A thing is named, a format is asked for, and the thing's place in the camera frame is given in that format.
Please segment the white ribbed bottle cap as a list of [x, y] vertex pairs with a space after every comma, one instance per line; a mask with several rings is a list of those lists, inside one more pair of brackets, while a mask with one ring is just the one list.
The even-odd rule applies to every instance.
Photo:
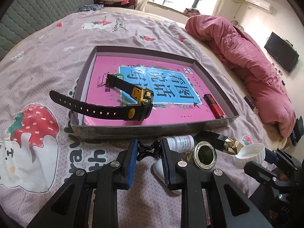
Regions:
[[243, 169], [246, 163], [253, 161], [261, 164], [265, 160], [265, 146], [262, 143], [254, 143], [244, 146], [237, 155], [235, 155], [235, 164]]

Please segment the white earbuds case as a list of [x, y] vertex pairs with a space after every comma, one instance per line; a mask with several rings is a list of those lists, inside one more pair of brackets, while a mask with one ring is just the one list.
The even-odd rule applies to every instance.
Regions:
[[156, 177], [166, 186], [161, 159], [156, 160], [156, 162], [154, 163], [153, 172], [156, 175]]

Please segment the black gold perfume bottle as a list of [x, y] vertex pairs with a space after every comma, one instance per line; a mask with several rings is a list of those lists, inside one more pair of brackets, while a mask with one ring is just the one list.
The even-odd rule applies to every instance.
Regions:
[[236, 139], [210, 131], [199, 132], [194, 136], [194, 141], [209, 142], [216, 150], [230, 155], [237, 155], [243, 147]]

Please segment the black hair clip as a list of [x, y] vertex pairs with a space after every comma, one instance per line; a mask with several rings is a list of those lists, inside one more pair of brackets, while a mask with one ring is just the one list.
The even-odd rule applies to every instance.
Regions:
[[150, 145], [145, 145], [138, 141], [137, 161], [139, 162], [146, 157], [152, 157], [158, 160], [161, 158], [161, 151], [160, 140], [156, 140]]

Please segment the black yellow wrist watch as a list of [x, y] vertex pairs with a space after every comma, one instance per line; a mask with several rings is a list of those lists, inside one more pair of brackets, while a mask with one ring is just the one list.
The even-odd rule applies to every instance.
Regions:
[[88, 87], [85, 101], [50, 91], [51, 100], [73, 112], [100, 120], [143, 121], [153, 109], [154, 92], [149, 88], [108, 74], [99, 88]]

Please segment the white pill bottle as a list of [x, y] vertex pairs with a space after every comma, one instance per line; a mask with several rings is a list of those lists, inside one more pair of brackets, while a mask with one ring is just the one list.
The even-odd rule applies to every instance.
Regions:
[[167, 136], [165, 137], [169, 148], [172, 151], [179, 153], [186, 153], [191, 151], [194, 146], [194, 138], [192, 135], [180, 135], [180, 136]]

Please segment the black gold labelled box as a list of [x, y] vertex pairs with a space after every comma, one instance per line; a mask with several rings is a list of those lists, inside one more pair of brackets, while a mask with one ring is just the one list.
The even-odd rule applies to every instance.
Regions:
[[244, 100], [246, 101], [246, 103], [249, 105], [250, 109], [255, 113], [258, 114], [258, 109], [256, 108], [256, 106], [254, 105], [254, 103], [252, 102], [252, 100], [248, 97], [248, 96], [244, 96]]

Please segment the strawberry print bed sheet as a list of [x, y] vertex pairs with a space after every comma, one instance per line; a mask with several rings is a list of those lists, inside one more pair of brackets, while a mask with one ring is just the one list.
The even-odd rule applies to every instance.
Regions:
[[1, 178], [1, 206], [25, 227], [77, 168], [98, 169], [128, 146], [126, 141], [73, 142], [68, 111], [51, 90], [69, 95], [95, 46], [130, 46], [198, 60], [225, 91], [239, 117], [218, 133], [242, 142], [273, 145], [273, 126], [262, 124], [244, 100], [242, 82], [178, 23], [143, 12], [89, 11], [35, 32], [1, 61], [1, 148], [21, 162], [16, 178]]

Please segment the shallow grey cardboard tray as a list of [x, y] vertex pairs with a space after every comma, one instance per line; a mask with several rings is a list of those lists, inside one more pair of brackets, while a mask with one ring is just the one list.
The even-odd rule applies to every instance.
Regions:
[[[88, 56], [74, 98], [85, 101], [89, 86], [101, 87], [108, 74], [154, 92], [153, 109], [142, 122], [100, 120], [71, 114], [80, 139], [126, 139], [185, 135], [231, 124], [238, 112], [200, 62], [161, 51], [97, 46]], [[215, 119], [204, 95], [211, 94], [226, 115]]]

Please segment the pink crumpled duvet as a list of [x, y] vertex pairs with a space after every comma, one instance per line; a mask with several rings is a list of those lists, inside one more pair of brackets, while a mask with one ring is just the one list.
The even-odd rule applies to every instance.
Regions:
[[296, 123], [294, 107], [275, 67], [255, 40], [223, 17], [195, 15], [185, 29], [241, 79], [262, 122], [277, 124], [281, 136], [289, 137]]

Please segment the patterned bag on sill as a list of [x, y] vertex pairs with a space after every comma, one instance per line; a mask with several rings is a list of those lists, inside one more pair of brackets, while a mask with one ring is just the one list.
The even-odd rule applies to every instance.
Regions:
[[187, 17], [192, 17], [192, 16], [200, 15], [200, 11], [195, 8], [186, 8], [183, 11], [183, 14]]

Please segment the dark blue floral cloth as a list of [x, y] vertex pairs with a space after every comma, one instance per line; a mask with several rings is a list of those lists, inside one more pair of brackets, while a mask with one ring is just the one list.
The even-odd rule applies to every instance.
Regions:
[[80, 6], [79, 12], [98, 11], [102, 10], [103, 8], [103, 4], [88, 4]]

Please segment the grey quilted headboard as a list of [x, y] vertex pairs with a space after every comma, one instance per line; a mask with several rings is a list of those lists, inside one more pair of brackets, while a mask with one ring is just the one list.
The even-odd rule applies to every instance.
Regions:
[[19, 42], [93, 0], [14, 0], [1, 19], [1, 59]]

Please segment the black wall television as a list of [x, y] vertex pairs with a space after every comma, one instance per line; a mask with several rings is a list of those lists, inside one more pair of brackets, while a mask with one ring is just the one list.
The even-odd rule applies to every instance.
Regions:
[[264, 48], [288, 73], [298, 63], [299, 54], [293, 45], [274, 32], [269, 36]]

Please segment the white wall air conditioner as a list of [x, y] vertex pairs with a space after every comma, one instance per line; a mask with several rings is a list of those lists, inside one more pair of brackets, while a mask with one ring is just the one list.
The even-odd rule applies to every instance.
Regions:
[[251, 3], [255, 6], [258, 6], [266, 11], [269, 11], [271, 9], [271, 4], [264, 1], [264, 0], [245, 0], [247, 3]]

